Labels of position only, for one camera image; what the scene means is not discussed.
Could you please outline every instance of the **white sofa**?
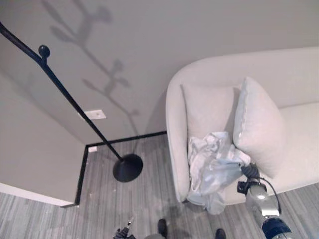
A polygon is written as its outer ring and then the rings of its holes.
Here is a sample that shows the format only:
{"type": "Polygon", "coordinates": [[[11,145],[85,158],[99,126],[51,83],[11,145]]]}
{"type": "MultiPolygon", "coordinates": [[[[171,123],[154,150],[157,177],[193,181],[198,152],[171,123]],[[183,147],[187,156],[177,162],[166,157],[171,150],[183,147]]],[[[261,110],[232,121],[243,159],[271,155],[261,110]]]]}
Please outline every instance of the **white sofa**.
{"type": "MultiPolygon", "coordinates": [[[[274,179],[262,176],[278,193],[319,181],[318,52],[318,47],[310,47],[206,58],[185,66],[173,77],[167,90],[166,123],[178,201],[186,200],[190,186],[187,115],[181,89],[185,82],[232,86],[246,76],[254,78],[279,107],[287,132],[280,173],[274,179]]],[[[226,188],[227,205],[244,201],[245,196],[237,193],[237,181],[226,188]]]]}

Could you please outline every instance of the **black baseboard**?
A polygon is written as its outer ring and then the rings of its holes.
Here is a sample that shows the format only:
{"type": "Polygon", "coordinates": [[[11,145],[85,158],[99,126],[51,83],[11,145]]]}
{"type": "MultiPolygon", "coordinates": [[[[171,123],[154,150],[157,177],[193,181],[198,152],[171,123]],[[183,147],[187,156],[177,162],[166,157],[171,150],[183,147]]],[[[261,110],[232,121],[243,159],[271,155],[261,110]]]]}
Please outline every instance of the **black baseboard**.
{"type": "Polygon", "coordinates": [[[82,186],[83,186],[83,180],[84,180],[84,173],[85,173],[85,167],[86,167],[86,161],[88,159],[88,153],[89,153],[89,147],[86,145],[85,148],[84,148],[82,166],[81,166],[79,182],[78,182],[78,189],[76,191],[74,203],[70,204],[70,205],[62,206],[62,208],[69,208],[69,207],[77,206],[77,205],[80,204],[81,192],[82,192],[82,186]]]}
{"type": "MultiPolygon", "coordinates": [[[[134,137],[129,137],[129,138],[120,138],[120,139],[115,139],[115,140],[110,140],[109,143],[120,143],[120,142],[126,142],[126,141],[131,141],[131,140],[137,140],[141,138],[149,138],[149,137],[154,137],[154,136],[159,136],[159,135],[164,135],[167,134],[167,131],[162,131],[162,132],[157,132],[157,133],[149,133],[149,134],[143,134],[143,135],[138,135],[134,137]]],[[[104,142],[99,142],[99,143],[92,143],[88,144],[88,147],[94,147],[94,146],[101,146],[105,145],[104,142]]]]}
{"type": "MultiPolygon", "coordinates": [[[[120,142],[137,140],[137,139],[141,139],[141,138],[149,138],[149,137],[154,137],[154,136],[159,136],[159,135],[164,135],[164,134],[167,134],[167,131],[162,131],[162,132],[157,132],[157,133],[149,133],[149,134],[144,134],[144,135],[139,135],[139,136],[134,136],[134,137],[129,137],[129,138],[116,139],[116,140],[111,140],[109,142],[111,144],[112,143],[120,143],[120,142]]],[[[93,144],[88,144],[85,146],[83,160],[82,160],[82,166],[81,166],[81,171],[80,171],[80,177],[79,177],[79,182],[78,182],[78,189],[76,191],[76,196],[75,196],[75,201],[73,204],[61,206],[61,208],[69,208],[69,207],[77,206],[80,204],[82,185],[83,185],[83,180],[84,180],[86,161],[88,159],[89,147],[101,146],[101,145],[105,145],[105,143],[103,143],[103,142],[93,143],[93,144]]]]}

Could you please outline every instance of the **wall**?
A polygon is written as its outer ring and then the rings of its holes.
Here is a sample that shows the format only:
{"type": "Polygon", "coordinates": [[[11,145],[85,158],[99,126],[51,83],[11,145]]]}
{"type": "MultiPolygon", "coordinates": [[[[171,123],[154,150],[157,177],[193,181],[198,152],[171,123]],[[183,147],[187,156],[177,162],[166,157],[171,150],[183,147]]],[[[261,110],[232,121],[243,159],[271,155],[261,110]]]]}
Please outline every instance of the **wall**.
{"type": "Polygon", "coordinates": [[[0,192],[74,203],[85,145],[0,72],[0,192]]]}
{"type": "MultiPolygon", "coordinates": [[[[0,20],[48,63],[108,139],[165,130],[165,93],[209,56],[318,45],[318,0],[3,0],[0,20]]],[[[100,139],[40,69],[0,38],[0,66],[83,143],[100,139]]]]}

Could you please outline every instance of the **sofa armrest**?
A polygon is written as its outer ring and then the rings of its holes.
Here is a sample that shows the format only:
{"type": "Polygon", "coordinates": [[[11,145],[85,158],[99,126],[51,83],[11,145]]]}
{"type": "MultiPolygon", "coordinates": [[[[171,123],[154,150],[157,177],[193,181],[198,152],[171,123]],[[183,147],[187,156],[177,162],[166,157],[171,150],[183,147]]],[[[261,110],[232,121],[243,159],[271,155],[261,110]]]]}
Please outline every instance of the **sofa armrest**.
{"type": "Polygon", "coordinates": [[[177,200],[183,202],[189,192],[187,160],[187,115],[180,82],[172,80],[166,97],[166,124],[177,200]]]}

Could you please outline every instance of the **floor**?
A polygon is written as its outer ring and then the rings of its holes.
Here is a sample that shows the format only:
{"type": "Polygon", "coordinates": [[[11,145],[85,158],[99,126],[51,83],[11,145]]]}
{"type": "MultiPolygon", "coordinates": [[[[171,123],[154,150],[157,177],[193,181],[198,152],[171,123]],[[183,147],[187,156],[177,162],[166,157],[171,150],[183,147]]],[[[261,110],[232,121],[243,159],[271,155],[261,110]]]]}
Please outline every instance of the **floor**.
{"type": "MultiPolygon", "coordinates": [[[[1,239],[111,239],[134,216],[131,233],[137,239],[156,232],[159,218],[168,221],[169,239],[212,239],[223,227],[227,239],[264,239],[244,204],[227,206],[218,215],[175,199],[167,136],[114,144],[121,154],[139,155],[141,175],[116,182],[116,158],[105,146],[89,153],[79,207],[63,209],[0,194],[1,239]]],[[[283,218],[296,238],[319,239],[319,184],[280,194],[283,218]]]]}

